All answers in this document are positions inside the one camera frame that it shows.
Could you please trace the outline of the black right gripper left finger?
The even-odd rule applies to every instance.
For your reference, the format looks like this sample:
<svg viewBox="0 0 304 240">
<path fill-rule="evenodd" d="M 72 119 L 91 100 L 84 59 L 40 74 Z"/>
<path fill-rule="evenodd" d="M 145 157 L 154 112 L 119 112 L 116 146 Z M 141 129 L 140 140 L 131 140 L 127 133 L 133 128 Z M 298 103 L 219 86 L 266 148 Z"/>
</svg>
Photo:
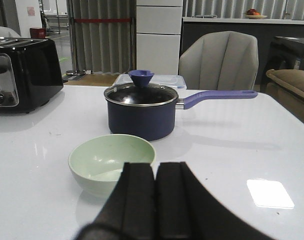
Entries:
<svg viewBox="0 0 304 240">
<path fill-rule="evenodd" d="M 78 233 L 79 240 L 152 240 L 155 236 L 154 174 L 148 163 L 125 163 L 103 208 Z"/>
</svg>

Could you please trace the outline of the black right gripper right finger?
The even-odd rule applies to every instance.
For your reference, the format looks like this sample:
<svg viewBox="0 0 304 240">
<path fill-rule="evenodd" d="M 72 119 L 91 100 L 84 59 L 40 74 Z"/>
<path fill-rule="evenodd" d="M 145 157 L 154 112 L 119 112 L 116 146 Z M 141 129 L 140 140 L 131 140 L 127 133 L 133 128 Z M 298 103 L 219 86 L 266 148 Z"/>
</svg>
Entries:
<svg viewBox="0 0 304 240">
<path fill-rule="evenodd" d="M 270 239 L 216 200 L 185 162 L 161 163 L 156 189 L 156 232 L 161 240 Z"/>
</svg>

